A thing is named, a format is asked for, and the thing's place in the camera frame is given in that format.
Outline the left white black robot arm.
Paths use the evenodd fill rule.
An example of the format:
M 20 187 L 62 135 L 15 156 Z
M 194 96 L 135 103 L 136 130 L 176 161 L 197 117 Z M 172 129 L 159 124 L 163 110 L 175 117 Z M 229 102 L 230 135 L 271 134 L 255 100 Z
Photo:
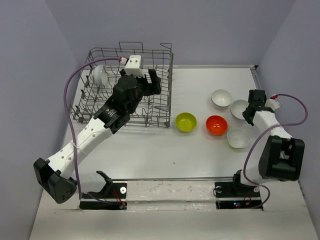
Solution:
M 62 204 L 80 187 L 78 164 L 100 143 L 114 135 L 131 118 L 145 96 L 161 93 L 161 78 L 154 69 L 143 77 L 128 75 L 124 70 L 113 87 L 113 94 L 89 120 L 72 141 L 47 159 L 38 158 L 34 164 L 37 182 L 54 199 Z

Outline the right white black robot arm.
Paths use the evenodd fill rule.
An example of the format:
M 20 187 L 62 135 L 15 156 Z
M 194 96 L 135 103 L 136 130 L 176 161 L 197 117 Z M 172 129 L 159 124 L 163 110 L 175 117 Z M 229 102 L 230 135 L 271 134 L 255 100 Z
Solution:
M 291 136 L 277 120 L 275 111 L 280 107 L 277 97 L 275 94 L 268 98 L 264 90 L 249 91 L 248 106 L 242 116 L 261 134 L 250 148 L 243 168 L 233 175 L 230 190 L 235 196 L 267 182 L 294 182 L 300 177 L 305 143 Z M 250 154 L 262 138 L 266 142 L 257 166 L 249 168 Z

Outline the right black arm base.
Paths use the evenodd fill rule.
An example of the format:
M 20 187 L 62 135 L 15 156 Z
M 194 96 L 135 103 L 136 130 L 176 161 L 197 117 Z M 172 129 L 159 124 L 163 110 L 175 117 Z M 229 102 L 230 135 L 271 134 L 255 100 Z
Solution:
M 212 193 L 217 210 L 263 208 L 259 188 L 242 184 L 241 170 L 233 175 L 232 181 L 216 181 Z

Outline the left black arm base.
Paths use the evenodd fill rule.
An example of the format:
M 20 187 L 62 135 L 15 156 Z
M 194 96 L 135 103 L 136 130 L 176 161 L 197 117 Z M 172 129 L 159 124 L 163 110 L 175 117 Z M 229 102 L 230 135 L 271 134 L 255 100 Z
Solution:
M 121 180 L 112 180 L 100 170 L 97 170 L 96 173 L 104 179 L 105 184 L 99 192 L 90 191 L 83 193 L 79 208 L 81 210 L 127 210 L 128 183 Z

